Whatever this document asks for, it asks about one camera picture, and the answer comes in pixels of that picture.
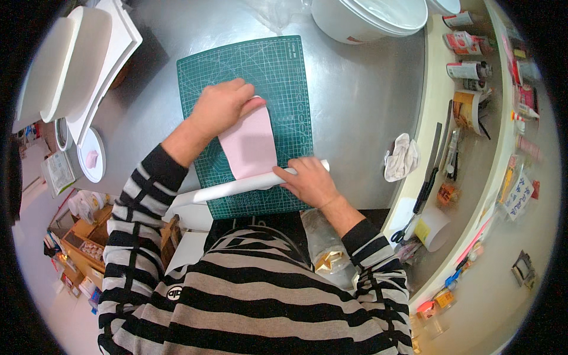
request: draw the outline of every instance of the printed grid lines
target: printed grid lines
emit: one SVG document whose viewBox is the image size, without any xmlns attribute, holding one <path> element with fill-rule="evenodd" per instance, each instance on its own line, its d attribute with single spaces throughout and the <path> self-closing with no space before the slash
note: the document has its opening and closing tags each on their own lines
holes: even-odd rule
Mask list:
<svg viewBox="0 0 568 355">
<path fill-rule="evenodd" d="M 244 78 L 267 100 L 279 166 L 313 155 L 310 102 L 300 36 L 230 44 L 177 61 L 179 96 L 188 117 L 207 85 Z M 195 160 L 201 187 L 233 181 L 217 138 Z M 298 211 L 309 208 L 279 186 L 208 201 L 214 219 Z"/>
</svg>

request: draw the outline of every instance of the knife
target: knife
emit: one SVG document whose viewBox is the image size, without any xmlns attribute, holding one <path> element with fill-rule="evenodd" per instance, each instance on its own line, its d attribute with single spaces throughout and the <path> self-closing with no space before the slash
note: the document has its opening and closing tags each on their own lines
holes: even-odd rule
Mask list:
<svg viewBox="0 0 568 355">
<path fill-rule="evenodd" d="M 440 162 L 442 160 L 442 155 L 444 152 L 444 146 L 446 145 L 446 140 L 448 138 L 448 128 L 450 127 L 450 119 L 452 118 L 452 104 L 453 101 L 450 100 L 448 103 L 448 115 L 446 117 L 446 127 L 444 128 L 444 137 L 442 138 L 442 145 L 438 150 L 438 143 L 440 142 L 440 133 L 442 131 L 442 124 L 438 122 L 436 124 L 436 133 L 434 135 L 434 144 L 432 145 L 432 151 L 430 153 L 430 160 L 428 161 L 428 166 L 426 167 L 426 176 L 428 176 L 428 172 L 430 173 L 430 178 L 425 179 L 422 183 L 422 188 L 418 193 L 418 198 L 416 199 L 416 203 L 414 204 L 414 208 L 412 212 L 415 214 L 421 214 L 424 209 L 424 202 L 430 196 L 430 192 L 432 191 L 432 187 L 434 186 L 434 181 L 436 180 L 436 174 L 440 169 Z"/>
</svg>

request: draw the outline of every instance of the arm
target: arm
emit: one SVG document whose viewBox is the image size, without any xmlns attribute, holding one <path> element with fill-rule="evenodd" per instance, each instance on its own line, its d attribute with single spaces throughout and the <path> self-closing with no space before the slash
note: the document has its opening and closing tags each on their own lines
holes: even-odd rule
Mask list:
<svg viewBox="0 0 568 355">
<path fill-rule="evenodd" d="M 337 191 L 320 161 L 291 159 L 298 175 L 274 167 L 282 187 L 325 215 L 351 256 L 359 273 L 355 297 L 403 354 L 412 354 L 406 273 L 386 237 Z"/>
<path fill-rule="evenodd" d="M 263 105 L 242 79 L 204 89 L 191 116 L 134 170 L 112 209 L 103 254 L 99 345 L 109 353 L 133 351 L 137 318 L 164 276 L 161 218 L 177 195 L 187 168 L 209 141 Z"/>
</svg>

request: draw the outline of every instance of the scissors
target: scissors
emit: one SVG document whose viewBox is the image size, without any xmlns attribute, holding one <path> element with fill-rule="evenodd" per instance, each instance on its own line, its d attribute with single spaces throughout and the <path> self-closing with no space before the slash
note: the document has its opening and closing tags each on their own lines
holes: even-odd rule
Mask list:
<svg viewBox="0 0 568 355">
<path fill-rule="evenodd" d="M 392 237 L 391 237 L 392 242 L 400 243 L 402 241 L 402 239 L 404 238 L 404 235 L 406 234 L 406 230 L 408 229 L 408 226 L 410 226 L 410 224 L 414 220 L 414 217 L 416 217 L 416 214 L 412 214 L 412 218 L 408 221 L 408 223 L 404 226 L 404 228 L 402 228 L 400 231 L 398 231 L 398 232 L 396 232 L 392 235 Z"/>
</svg>

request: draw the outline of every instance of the striped sweater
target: striped sweater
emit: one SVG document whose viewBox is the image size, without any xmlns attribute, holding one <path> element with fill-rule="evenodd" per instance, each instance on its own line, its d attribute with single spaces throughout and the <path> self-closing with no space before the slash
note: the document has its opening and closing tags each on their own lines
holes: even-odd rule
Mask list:
<svg viewBox="0 0 568 355">
<path fill-rule="evenodd" d="M 360 273 L 355 296 L 312 272 L 288 238 L 259 226 L 164 275 L 161 217 L 186 174 L 159 145 L 112 209 L 102 353 L 412 353 L 406 274 L 368 220 L 343 237 Z"/>
</svg>

